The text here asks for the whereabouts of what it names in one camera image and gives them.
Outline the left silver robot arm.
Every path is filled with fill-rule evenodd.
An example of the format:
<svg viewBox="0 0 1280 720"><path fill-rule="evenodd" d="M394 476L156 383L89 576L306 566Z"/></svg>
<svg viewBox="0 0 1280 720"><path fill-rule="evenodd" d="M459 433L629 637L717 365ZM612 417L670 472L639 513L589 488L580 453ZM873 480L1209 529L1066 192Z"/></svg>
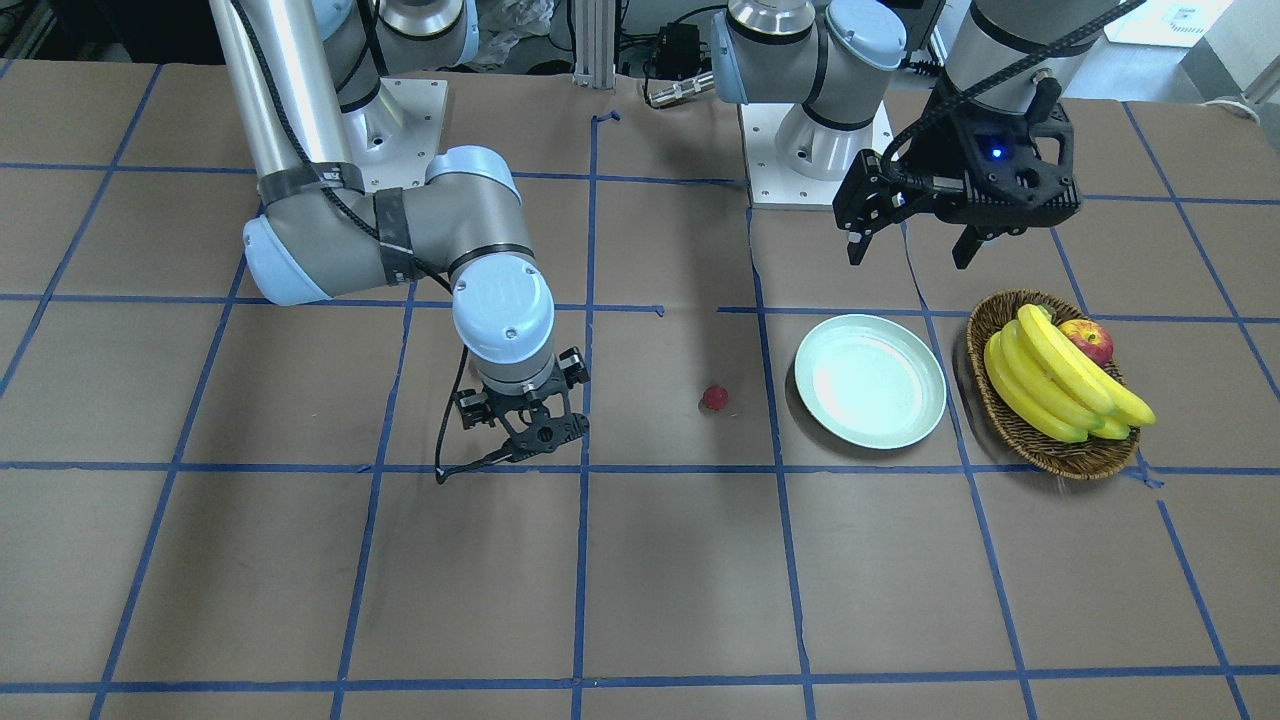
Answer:
<svg viewBox="0 0 1280 720"><path fill-rule="evenodd" d="M1004 234L1052 228L1083 204L1061 97L1103 28L1134 1L973 1L922 114L883 149L872 140L908 28L881 1L731 1L714 17L716 92L788 105L777 149L833 181L852 265L872 238L928 214L960 225L969 266Z"/></svg>

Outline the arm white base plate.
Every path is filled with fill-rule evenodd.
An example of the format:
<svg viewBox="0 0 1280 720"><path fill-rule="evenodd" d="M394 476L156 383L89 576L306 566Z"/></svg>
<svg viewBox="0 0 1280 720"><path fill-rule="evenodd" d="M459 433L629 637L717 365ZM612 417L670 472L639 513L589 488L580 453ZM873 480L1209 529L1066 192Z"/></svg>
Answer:
<svg viewBox="0 0 1280 720"><path fill-rule="evenodd" d="M740 105L739 117L755 209L828 211L858 152L881 152L893 137L883 102L852 131L818 123L800 104Z"/></svg>
<svg viewBox="0 0 1280 720"><path fill-rule="evenodd" d="M444 79L385 78L375 97L340 115L366 193L425 182L440 147L448 99Z"/></svg>

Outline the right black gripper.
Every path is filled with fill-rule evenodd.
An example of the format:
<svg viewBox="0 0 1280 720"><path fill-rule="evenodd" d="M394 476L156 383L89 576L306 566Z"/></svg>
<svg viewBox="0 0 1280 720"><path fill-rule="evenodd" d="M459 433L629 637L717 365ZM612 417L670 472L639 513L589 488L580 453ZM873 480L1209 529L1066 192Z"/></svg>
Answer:
<svg viewBox="0 0 1280 720"><path fill-rule="evenodd" d="M556 357L543 383L525 384L515 395L490 388L458 389L456 411L466 430L488 425L506 432L506 441L474 464L522 462L585 438L590 421L572 410L570 391L589 380L581 348L571 346Z"/></svg>

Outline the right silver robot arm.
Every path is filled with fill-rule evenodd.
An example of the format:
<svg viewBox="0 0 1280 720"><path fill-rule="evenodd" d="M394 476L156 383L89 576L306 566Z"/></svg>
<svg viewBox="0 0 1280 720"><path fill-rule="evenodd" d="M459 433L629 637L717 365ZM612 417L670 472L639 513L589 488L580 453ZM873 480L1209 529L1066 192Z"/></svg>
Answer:
<svg viewBox="0 0 1280 720"><path fill-rule="evenodd" d="M465 428L506 442L474 462L522 462L584 438L571 389L579 348L554 347L556 304L504 159L443 150L445 92L416 70L471 61L472 1L214 1L210 5L257 174L244 259L269 301L293 306L379 286L447 287Z"/></svg>

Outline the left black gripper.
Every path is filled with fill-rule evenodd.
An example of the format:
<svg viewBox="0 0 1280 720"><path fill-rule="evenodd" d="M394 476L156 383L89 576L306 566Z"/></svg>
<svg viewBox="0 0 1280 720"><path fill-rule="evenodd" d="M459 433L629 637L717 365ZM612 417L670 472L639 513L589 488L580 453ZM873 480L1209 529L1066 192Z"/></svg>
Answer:
<svg viewBox="0 0 1280 720"><path fill-rule="evenodd" d="M920 213L966 225L952 247L959 270L993 231L1016 234L1078 213L1074 128L1061 94L1060 85L1037 88L1028 110L1012 114L977 101L941 114L960 92L937 85L922 114L932 123L905 140L905 154L860 151L836 191L835 223L847 231L849 264L863 264L876 232Z"/></svg>

